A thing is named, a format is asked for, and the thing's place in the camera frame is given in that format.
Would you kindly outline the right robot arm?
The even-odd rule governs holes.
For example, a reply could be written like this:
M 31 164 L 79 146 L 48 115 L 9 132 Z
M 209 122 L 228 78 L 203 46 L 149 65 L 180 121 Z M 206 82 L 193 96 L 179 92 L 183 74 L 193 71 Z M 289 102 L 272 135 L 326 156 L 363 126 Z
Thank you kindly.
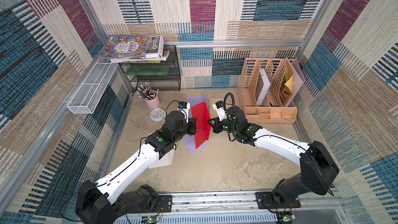
M 300 167 L 300 173 L 282 179 L 274 189 L 260 199 L 270 208 L 282 208 L 292 204 L 297 197 L 313 192 L 324 196 L 330 191 L 340 170 L 326 147 L 317 141 L 294 141 L 249 123 L 245 113 L 237 106 L 226 108 L 219 101 L 213 104 L 217 117 L 207 122 L 214 133 L 227 132 L 231 141 L 270 150 Z

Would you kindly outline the red envelope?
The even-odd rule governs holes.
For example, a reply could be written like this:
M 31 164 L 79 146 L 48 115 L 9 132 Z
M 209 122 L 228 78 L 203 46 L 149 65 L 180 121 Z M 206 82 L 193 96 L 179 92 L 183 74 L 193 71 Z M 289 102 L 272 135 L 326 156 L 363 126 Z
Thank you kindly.
M 210 119 L 209 109 L 206 102 L 199 103 L 191 109 L 192 118 L 197 120 L 197 132 L 194 136 L 195 147 L 199 148 L 204 142 L 208 141 L 211 126 L 207 123 Z

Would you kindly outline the lilac envelope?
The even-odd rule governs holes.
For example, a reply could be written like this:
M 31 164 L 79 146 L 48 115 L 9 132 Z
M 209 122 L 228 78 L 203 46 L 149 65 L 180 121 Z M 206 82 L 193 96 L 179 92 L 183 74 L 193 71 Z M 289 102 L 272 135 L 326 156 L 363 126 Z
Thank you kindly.
M 189 118 L 192 118 L 192 108 L 197 105 L 200 104 L 202 102 L 206 103 L 206 107 L 207 110 L 209 111 L 209 106 L 210 106 L 210 101 L 207 97 L 205 97 L 204 95 L 189 95 L 187 96 L 187 102 L 190 104 L 190 110 L 189 110 Z
M 194 154 L 197 151 L 200 151 L 207 147 L 206 143 L 203 143 L 201 146 L 196 148 L 195 137 L 190 136 L 190 135 L 185 135 L 182 138 L 182 141 L 184 142 L 185 146 L 187 147 L 189 154 Z

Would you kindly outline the white envelope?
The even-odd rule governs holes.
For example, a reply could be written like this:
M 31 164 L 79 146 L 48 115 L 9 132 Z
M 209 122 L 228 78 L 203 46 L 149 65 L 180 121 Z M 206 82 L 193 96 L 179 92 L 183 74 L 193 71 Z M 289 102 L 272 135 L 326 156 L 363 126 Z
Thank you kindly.
M 170 166 L 173 162 L 174 154 L 175 154 L 175 150 L 172 149 L 167 154 L 165 154 L 159 161 L 152 164 L 149 167 L 149 169 Z

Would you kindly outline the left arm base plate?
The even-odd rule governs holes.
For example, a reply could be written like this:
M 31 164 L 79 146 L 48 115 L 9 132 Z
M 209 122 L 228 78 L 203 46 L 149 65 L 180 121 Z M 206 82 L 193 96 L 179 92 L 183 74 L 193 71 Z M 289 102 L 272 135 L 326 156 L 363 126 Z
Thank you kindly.
M 173 196 L 160 195 L 156 200 L 151 201 L 148 206 L 139 208 L 136 212 L 139 214 L 156 214 L 156 213 L 170 213 L 172 211 Z

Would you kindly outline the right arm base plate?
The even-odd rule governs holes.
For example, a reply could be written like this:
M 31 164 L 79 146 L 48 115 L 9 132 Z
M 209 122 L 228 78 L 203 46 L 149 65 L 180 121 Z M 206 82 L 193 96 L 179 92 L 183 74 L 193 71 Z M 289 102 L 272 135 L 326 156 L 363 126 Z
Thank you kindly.
M 300 208 L 301 203 L 298 197 L 293 200 L 287 200 L 278 194 L 273 194 L 271 191 L 263 191 L 255 193 L 256 202 L 259 209 L 282 209 L 290 208 Z

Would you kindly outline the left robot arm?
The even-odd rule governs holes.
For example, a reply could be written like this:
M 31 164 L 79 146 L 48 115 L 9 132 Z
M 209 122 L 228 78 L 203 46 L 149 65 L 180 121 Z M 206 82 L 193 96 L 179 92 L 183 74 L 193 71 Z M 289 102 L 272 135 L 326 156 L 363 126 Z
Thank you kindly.
M 158 193 L 149 185 L 125 192 L 140 174 L 161 160 L 185 135 L 195 135 L 197 120 L 183 111 L 172 111 L 162 128 L 144 140 L 122 165 L 96 182 L 85 181 L 77 194 L 75 213 L 84 224 L 112 224 L 132 213 L 154 213 L 160 208 Z

